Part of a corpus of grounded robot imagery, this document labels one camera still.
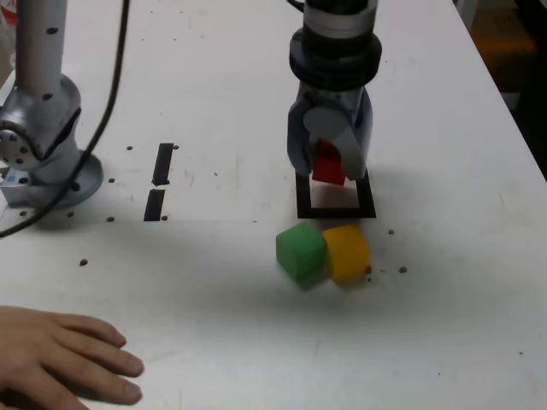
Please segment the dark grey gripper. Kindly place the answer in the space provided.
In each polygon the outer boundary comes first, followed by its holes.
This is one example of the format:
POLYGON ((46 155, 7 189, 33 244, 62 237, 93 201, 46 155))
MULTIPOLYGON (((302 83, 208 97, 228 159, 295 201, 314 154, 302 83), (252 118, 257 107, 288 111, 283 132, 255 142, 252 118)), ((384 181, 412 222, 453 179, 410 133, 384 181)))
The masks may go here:
POLYGON ((297 100, 287 122, 287 154, 298 174, 310 174, 312 144, 334 146, 348 179, 362 179, 366 172, 373 127, 373 110, 366 90, 327 91, 300 82, 297 100))

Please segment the person's hand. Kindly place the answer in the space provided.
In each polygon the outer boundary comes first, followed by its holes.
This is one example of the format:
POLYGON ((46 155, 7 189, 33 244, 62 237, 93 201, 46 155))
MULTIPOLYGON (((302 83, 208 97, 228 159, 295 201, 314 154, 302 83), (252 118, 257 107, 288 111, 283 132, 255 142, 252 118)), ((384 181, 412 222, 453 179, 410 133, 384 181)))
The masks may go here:
POLYGON ((1 308, 1 407, 83 409, 84 399, 134 405, 144 363, 110 323, 68 313, 1 308))

